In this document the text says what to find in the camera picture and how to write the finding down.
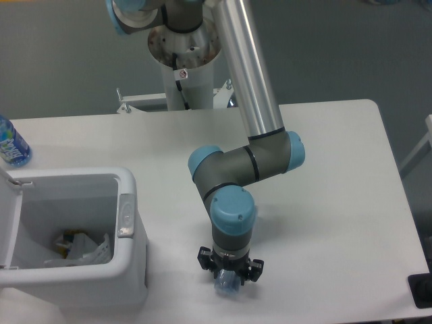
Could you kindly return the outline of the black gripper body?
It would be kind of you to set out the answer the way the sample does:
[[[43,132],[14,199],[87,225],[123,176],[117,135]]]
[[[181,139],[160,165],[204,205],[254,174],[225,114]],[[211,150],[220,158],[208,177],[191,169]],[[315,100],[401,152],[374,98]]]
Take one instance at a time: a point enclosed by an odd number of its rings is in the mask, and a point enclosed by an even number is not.
[[[233,259],[229,256],[222,257],[213,250],[211,260],[213,262],[211,272],[214,274],[219,273],[222,269],[234,271],[237,275],[247,275],[249,272],[249,252],[240,258]]]

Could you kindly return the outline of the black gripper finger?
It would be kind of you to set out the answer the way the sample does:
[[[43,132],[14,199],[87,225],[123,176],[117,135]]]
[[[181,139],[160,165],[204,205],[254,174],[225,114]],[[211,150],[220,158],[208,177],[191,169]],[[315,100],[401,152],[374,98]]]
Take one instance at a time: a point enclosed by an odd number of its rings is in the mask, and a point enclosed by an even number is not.
[[[213,251],[210,248],[201,246],[197,259],[201,268],[210,271],[213,274],[213,278],[216,279],[218,276],[218,266],[213,260]]]
[[[263,273],[265,262],[260,259],[248,260],[240,269],[240,283],[257,282]]]

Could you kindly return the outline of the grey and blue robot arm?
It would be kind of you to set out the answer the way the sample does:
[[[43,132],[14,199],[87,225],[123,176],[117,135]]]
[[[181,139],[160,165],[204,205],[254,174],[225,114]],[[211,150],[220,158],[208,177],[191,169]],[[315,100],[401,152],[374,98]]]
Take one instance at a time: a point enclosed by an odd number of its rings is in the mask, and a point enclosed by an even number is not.
[[[213,64],[225,57],[246,140],[224,150],[208,144],[188,169],[211,222],[212,245],[200,267],[216,286],[256,282],[264,262],[250,257],[257,209],[247,186],[287,173],[305,160],[297,133],[286,130],[263,59],[249,1],[107,1],[122,35],[148,32],[147,47],[162,72],[167,107],[212,109]]]

